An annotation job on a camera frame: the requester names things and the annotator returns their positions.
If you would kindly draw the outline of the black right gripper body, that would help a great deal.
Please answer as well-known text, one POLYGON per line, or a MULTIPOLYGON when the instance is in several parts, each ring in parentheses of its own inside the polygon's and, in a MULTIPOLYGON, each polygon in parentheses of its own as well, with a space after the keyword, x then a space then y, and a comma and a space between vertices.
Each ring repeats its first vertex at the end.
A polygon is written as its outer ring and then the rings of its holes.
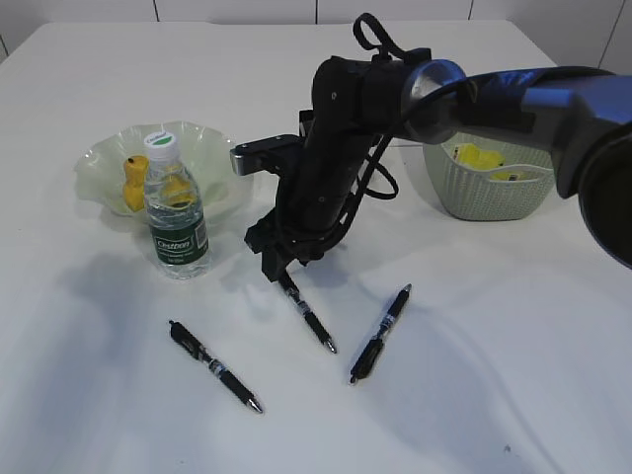
POLYGON ((359 180, 369 158, 366 147, 313 151, 303 147, 291 172, 278 176, 273 209, 248 228, 247 246, 262 258, 265 247, 281 244, 291 261, 328 252, 347 234, 366 189, 359 180))

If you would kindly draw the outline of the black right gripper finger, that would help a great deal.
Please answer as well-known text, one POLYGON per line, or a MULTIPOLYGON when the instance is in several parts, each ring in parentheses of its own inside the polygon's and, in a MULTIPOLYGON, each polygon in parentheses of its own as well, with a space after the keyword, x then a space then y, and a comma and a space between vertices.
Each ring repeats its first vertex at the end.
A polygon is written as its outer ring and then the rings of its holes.
POLYGON ((262 251, 262 272, 270 282, 278 281, 291 263, 291 254, 281 245, 267 246, 262 251))
POLYGON ((321 251, 301 254, 296 257, 297 262, 303 267, 307 267, 311 262, 320 261, 325 253, 321 251))

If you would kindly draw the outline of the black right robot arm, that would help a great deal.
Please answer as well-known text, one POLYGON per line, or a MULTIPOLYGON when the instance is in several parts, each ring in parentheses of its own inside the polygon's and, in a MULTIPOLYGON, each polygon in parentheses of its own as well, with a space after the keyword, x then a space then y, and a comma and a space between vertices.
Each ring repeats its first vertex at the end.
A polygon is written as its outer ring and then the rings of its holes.
POLYGON ((353 25, 369 60, 325 60, 301 135, 236 146, 235 171, 278 177, 274 208, 246 233, 277 280, 318 260, 347 234, 390 141, 440 144, 458 132, 547 152, 557 192, 577 197, 599 246, 631 262, 631 79, 561 66, 467 75, 427 48, 404 50, 371 14, 353 25))

